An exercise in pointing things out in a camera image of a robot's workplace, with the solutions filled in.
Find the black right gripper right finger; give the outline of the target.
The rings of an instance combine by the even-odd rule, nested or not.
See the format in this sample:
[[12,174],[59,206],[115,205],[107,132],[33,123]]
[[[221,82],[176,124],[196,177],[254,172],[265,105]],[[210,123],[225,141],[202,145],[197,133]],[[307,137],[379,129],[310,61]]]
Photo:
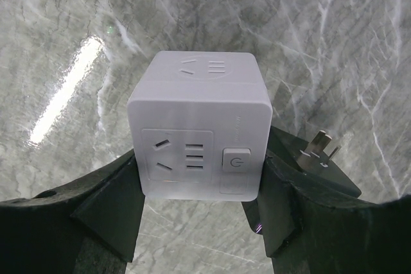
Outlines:
[[369,203],[271,155],[243,210],[275,273],[410,272],[409,196]]

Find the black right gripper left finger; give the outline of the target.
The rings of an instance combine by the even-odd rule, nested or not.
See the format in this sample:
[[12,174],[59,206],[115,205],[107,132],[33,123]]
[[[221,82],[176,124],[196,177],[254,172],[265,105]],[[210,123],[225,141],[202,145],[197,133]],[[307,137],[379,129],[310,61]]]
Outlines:
[[136,158],[1,202],[2,273],[124,273],[144,207]]

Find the black cube socket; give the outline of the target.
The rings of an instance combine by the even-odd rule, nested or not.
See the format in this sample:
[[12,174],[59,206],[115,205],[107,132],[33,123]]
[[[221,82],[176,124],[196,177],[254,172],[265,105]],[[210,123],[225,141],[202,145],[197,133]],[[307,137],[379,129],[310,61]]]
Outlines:
[[268,151],[297,171],[313,175],[323,185],[358,198],[362,194],[359,187],[331,159],[339,148],[336,147],[330,155],[324,152],[331,140],[332,137],[324,130],[318,131],[308,142],[273,126],[270,128]]

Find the white cube socket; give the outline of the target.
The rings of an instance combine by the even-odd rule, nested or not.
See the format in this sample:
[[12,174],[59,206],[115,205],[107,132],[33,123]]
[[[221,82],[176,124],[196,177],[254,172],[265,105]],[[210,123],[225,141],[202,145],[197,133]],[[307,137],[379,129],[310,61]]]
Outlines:
[[256,199],[272,104],[253,54],[161,51],[127,113],[146,197]]

